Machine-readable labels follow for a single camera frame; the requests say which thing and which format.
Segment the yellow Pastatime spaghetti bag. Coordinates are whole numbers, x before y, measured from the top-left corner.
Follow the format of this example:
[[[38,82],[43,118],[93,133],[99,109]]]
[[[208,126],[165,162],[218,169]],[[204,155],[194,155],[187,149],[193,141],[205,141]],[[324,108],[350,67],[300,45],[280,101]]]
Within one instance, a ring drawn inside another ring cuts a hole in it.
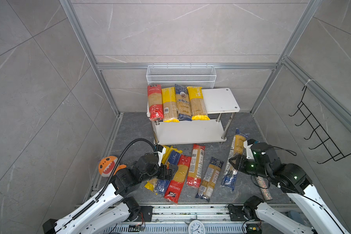
[[[209,121],[205,102],[203,98],[202,88],[188,86],[187,87],[192,110],[193,121]]]

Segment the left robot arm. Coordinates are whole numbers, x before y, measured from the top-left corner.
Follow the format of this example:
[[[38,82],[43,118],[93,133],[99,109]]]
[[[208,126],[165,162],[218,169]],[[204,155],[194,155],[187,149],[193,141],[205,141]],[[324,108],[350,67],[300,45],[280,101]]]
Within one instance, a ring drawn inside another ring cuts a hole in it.
[[[126,220],[133,221],[140,215],[141,207],[128,195],[150,179],[172,180],[177,170],[177,165],[164,165],[157,154],[147,153],[133,165],[118,170],[106,188],[75,211],[61,219],[46,221],[43,231],[46,234],[92,234]]]

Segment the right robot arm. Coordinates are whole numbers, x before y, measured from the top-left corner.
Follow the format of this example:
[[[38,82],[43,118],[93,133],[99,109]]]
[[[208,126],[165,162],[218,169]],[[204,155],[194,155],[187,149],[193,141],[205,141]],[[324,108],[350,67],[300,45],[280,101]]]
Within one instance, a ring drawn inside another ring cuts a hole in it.
[[[311,178],[298,165],[282,163],[275,146],[254,139],[243,143],[246,155],[236,154],[229,163],[239,172],[260,176],[285,193],[303,212],[311,227],[307,227],[278,212],[264,200],[252,196],[243,205],[247,220],[269,223],[285,234],[346,234],[347,229],[321,198]]]

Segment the blue Ankara spaghetti bag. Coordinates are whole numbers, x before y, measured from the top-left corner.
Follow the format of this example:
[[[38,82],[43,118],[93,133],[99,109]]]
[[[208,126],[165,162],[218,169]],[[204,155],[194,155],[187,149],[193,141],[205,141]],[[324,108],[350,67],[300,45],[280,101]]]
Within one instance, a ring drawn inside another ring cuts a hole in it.
[[[175,84],[176,105],[179,121],[192,121],[191,103],[185,86]]]

